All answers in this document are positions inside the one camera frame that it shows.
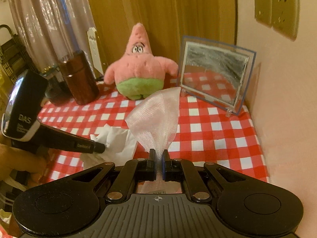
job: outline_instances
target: brown cylindrical container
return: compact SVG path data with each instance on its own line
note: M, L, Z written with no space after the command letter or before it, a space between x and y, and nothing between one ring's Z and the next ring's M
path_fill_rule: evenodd
M69 101L72 94L57 65L45 68L41 76L48 80L45 95L52 104L60 106Z
M96 99L99 89L83 51L63 57L59 69L78 105Z

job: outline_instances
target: black hair dryer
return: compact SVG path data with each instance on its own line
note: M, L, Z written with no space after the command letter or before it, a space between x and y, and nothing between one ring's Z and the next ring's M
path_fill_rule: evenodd
M104 144L61 131L38 121L37 115L43 107L47 86L47 79L30 70L26 70L18 77L1 124L2 134L12 139L12 146L32 153L37 153L40 148L81 153L104 152ZM16 180L25 184L26 176L21 178L20 173L18 179Z

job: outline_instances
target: circular pad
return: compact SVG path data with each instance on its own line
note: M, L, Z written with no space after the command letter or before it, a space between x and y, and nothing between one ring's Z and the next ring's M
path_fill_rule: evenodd
M21 193L12 211L23 232L33 236L65 236L94 221L99 200L89 183L56 181Z
M280 236L293 232L303 216L301 201L291 192L267 183L258 187L233 183L219 197L216 210L231 228L246 236Z
M60 192L53 192L38 197L35 201L35 206L43 213L57 214L69 209L72 203L71 196Z
M273 214L281 207L278 198L265 193L249 195L244 199L244 205L248 210L261 215Z

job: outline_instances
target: crosshair logo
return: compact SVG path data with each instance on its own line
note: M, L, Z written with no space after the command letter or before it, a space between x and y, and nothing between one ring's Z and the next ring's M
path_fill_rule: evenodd
M157 197L155 197L154 199L155 199L157 202L159 202L159 201L161 201L163 198L160 197L160 196L157 196Z

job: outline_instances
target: wall outlet plate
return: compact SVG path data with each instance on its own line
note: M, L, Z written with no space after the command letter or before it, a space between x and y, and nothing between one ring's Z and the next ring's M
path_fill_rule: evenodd
M272 0L254 0L254 18L260 23L271 26Z
M273 28L292 40L297 37L299 7L299 0L272 0Z

